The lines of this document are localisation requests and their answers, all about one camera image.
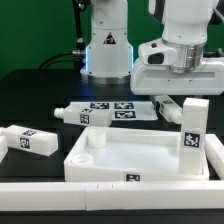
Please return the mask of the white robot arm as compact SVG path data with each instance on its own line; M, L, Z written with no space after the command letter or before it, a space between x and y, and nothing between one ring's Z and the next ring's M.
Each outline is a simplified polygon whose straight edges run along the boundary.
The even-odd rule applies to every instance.
M128 81L136 95L220 95L224 57L204 56L207 26L224 22L224 0L149 0L164 26L156 40L133 47L127 40L127 0L92 0L92 39L82 78L100 84Z

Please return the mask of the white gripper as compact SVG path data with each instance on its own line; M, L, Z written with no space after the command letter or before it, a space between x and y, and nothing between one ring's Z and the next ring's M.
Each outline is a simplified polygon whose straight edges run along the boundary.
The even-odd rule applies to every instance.
M189 73L168 66L147 66L137 59L130 81L135 95L220 95L224 92L224 58L204 58Z

